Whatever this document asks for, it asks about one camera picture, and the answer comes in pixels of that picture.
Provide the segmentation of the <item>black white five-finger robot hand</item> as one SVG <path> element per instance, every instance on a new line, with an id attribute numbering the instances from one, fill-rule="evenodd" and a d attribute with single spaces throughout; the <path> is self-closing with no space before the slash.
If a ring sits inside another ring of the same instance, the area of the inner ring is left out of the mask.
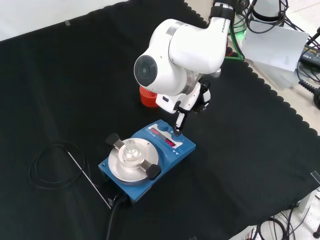
<path id="1" fill-rule="evenodd" d="M 156 104 L 170 114 L 178 113 L 176 123 L 173 127 L 173 133 L 176 136 L 181 135 L 186 117 L 190 111 L 199 113 L 204 111 L 209 105 L 211 93 L 208 81 L 197 82 L 194 89 L 189 94 L 180 93 L 175 96 L 158 94 Z"/>

